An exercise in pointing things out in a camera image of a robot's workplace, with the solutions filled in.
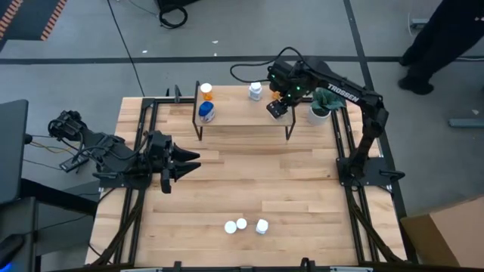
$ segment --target cardboard box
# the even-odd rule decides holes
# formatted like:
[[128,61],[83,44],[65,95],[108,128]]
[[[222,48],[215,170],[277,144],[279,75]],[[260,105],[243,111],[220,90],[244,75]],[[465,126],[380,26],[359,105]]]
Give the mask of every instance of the cardboard box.
[[484,196],[402,224],[425,264],[484,268]]

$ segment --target white bottle cap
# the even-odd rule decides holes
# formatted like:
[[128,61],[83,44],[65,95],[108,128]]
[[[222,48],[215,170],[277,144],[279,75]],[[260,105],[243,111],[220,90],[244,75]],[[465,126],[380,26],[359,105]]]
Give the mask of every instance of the white bottle cap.
[[200,90],[204,93],[207,93],[209,91],[212,91],[212,86],[211,84],[209,83],[203,83],[201,86],[200,86]]
[[256,231],[260,234],[265,234],[268,228],[269,223],[264,219],[259,219],[259,222],[257,222]]
[[250,83],[250,87],[253,90],[259,90],[262,86],[260,85],[260,82],[252,82],[252,83]]
[[233,234],[237,230],[237,225],[233,221],[228,221],[225,223],[225,232],[228,234]]
[[243,230],[244,228],[247,227],[247,220],[243,219],[243,218],[239,218],[237,220],[237,227],[240,229],[240,230]]

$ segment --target white bottle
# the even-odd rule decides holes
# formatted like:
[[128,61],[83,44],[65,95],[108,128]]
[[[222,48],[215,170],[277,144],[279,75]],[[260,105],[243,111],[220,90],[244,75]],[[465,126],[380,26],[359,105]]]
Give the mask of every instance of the white bottle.
[[237,230],[237,225],[233,221],[227,221],[225,223],[225,232],[228,234],[233,234]]
[[260,82],[252,82],[249,87],[249,98],[259,101],[262,97],[262,86]]
[[243,219],[243,218],[239,218],[237,220],[237,227],[239,230],[243,230],[244,228],[247,227],[247,220]]
[[259,222],[257,222],[256,231],[259,234],[265,234],[268,228],[269,228],[269,223],[264,219],[259,219]]

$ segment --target concrete floor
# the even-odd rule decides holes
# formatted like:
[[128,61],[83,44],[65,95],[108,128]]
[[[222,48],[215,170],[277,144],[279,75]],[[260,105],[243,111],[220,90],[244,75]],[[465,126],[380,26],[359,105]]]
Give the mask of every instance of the concrete floor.
[[[134,1],[156,11],[153,0]],[[367,57],[401,55],[412,42],[408,12],[411,17],[429,17],[439,3],[413,2],[351,0]],[[173,30],[161,28],[157,18],[128,0],[112,1],[112,6],[133,57],[212,57],[215,53],[219,57],[265,56],[276,55],[288,45],[305,55],[357,56],[343,1],[305,0],[301,5],[289,0],[202,0],[187,7],[187,24]],[[177,20],[179,16],[174,12],[166,18]],[[466,55],[484,55],[484,42]],[[1,59],[96,57],[127,57],[106,0],[69,0],[48,41],[8,41],[0,52]],[[183,95],[191,95],[196,80],[237,84],[228,73],[233,63],[174,61],[136,64],[146,95],[164,95],[174,84],[180,86]],[[329,64],[335,72],[364,84],[358,62]],[[407,174],[401,186],[408,213],[484,193],[484,131],[447,125],[451,117],[483,115],[484,63],[452,63],[434,76],[436,90],[425,97],[398,89],[396,81],[405,69],[397,63],[372,62],[368,66],[375,90],[384,96],[390,112],[387,132],[396,167]],[[265,68],[240,69],[237,74],[258,79],[265,76]],[[141,96],[128,63],[0,65],[0,82],[0,102],[29,100],[31,134],[47,134],[48,121],[61,110],[78,110],[90,128],[112,133],[122,97]],[[59,145],[50,139],[36,140]],[[26,159],[49,165],[67,157],[34,147],[27,147],[25,152]],[[23,176],[64,190],[93,181],[92,170],[90,165],[77,175],[66,175],[25,163]],[[57,219],[65,221],[67,216],[58,215]],[[45,255],[42,269],[81,266],[87,246],[80,241],[90,235],[89,222],[83,230],[73,238],[78,246]]]

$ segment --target person's leg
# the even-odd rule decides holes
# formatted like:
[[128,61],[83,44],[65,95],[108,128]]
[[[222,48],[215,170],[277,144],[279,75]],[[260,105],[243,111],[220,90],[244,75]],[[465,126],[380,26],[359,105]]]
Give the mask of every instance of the person's leg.
[[475,20],[476,16],[482,16],[482,0],[461,2],[461,7],[454,9],[453,15],[447,19],[451,23],[442,25],[427,53],[411,65],[407,76],[399,81],[400,88],[415,94],[429,94],[433,90],[429,84],[432,75],[484,36],[484,21]]
[[443,0],[442,3],[437,7],[437,9],[432,14],[429,22],[425,24],[425,27],[418,33],[414,40],[414,43],[407,49],[400,59],[400,64],[402,66],[411,65],[429,50],[433,43],[436,34],[442,28],[444,23],[448,23],[449,18],[452,17],[452,11],[454,6],[458,5],[458,1],[455,0]]

